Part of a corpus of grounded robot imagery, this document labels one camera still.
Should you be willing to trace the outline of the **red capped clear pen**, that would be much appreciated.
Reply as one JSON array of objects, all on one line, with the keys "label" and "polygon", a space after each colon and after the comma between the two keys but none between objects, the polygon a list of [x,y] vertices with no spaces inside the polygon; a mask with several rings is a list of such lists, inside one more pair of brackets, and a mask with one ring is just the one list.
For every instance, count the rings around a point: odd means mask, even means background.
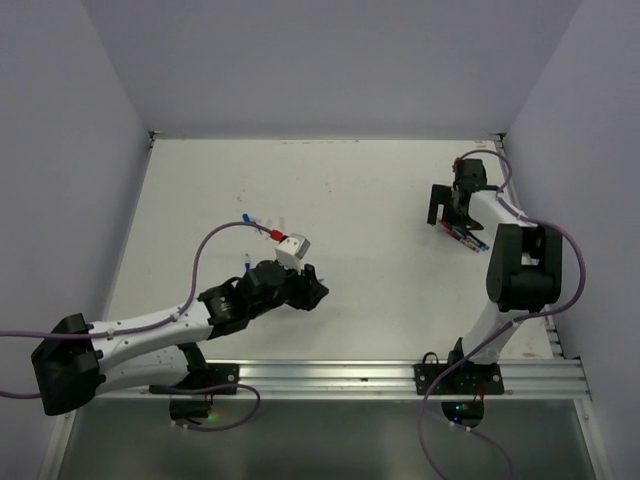
[{"label": "red capped clear pen", "polygon": [[443,220],[439,220],[438,224],[442,226],[453,238],[457,240],[467,240],[467,241],[473,240],[471,232],[465,228],[452,226]]}]

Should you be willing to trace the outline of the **blue patterned pen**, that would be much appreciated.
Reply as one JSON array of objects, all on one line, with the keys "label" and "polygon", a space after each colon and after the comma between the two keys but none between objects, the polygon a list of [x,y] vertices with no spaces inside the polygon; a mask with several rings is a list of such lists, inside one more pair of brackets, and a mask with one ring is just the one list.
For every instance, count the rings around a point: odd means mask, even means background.
[{"label": "blue patterned pen", "polygon": [[488,251],[490,247],[481,241],[478,237],[474,236],[471,231],[453,227],[452,232],[458,237],[458,239],[466,244],[470,249],[477,252]]}]

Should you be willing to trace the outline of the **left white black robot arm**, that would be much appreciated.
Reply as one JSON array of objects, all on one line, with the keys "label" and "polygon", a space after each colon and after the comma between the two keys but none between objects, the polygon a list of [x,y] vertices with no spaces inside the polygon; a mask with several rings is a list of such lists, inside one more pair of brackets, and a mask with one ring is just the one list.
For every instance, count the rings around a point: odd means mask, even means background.
[{"label": "left white black robot arm", "polygon": [[187,307],[94,323],[69,315],[31,354],[44,412],[68,413],[102,393],[138,385],[158,393],[175,387],[197,392],[211,383],[197,343],[244,330],[281,306],[311,311],[328,293],[313,265],[296,271],[264,260],[201,292]]}]

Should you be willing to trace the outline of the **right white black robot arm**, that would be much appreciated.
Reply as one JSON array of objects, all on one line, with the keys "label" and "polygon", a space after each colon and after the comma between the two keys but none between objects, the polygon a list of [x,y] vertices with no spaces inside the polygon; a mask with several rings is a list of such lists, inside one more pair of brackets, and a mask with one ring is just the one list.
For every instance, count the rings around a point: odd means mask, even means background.
[{"label": "right white black robot arm", "polygon": [[541,312],[561,293],[563,239],[555,230],[525,219],[488,181],[480,159],[457,159],[453,183],[432,186],[426,221],[455,240],[490,254],[485,277],[487,303],[457,344],[465,357],[451,362],[445,379],[468,392],[481,380],[478,365],[498,362],[519,318]]}]

